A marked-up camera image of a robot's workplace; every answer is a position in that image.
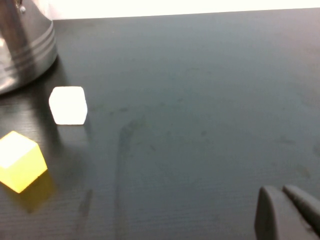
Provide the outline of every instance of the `table surface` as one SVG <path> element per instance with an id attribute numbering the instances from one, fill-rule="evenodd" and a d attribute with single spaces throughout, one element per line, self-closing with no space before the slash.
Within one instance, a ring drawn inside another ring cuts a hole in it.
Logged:
<path id="1" fill-rule="evenodd" d="M 59 58 L 0 97 L 48 172 L 0 188 L 0 239 L 253 240 L 259 188 L 320 197 L 320 9 L 55 21 Z M 83 126 L 55 125 L 82 86 Z"/>

